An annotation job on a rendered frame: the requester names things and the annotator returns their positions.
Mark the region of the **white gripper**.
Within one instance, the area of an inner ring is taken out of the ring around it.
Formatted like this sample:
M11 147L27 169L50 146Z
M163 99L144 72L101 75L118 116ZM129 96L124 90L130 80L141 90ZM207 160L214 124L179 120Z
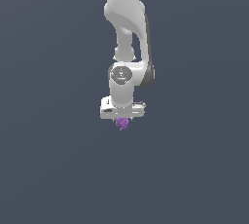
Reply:
M118 107L112 103L111 96L105 96L101 99L100 118L117 119L117 118L135 118L143 117L146 103L143 101L132 102L128 107Z

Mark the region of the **small purple object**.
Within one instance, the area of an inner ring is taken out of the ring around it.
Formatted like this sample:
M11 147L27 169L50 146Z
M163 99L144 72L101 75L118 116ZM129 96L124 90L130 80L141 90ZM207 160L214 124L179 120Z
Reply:
M120 130L126 130L128 127L129 118L117 118L116 126L120 128Z

